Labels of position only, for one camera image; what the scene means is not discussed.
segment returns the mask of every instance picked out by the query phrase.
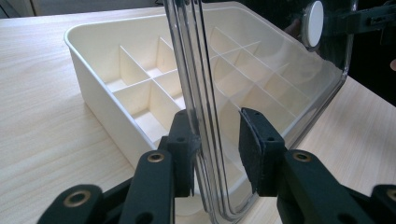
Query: light wood surface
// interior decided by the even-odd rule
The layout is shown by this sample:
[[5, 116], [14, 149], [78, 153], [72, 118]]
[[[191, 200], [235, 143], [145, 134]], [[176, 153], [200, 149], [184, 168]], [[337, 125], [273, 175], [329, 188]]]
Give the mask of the light wood surface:
[[[0, 223], [36, 223], [63, 190], [107, 190], [133, 168], [81, 97], [64, 32], [93, 21], [163, 13], [160, 7], [0, 20]], [[370, 194], [396, 184], [396, 109], [348, 78], [300, 144], [344, 185]], [[177, 223], [207, 223], [206, 214]], [[241, 223], [280, 223], [259, 199]]]

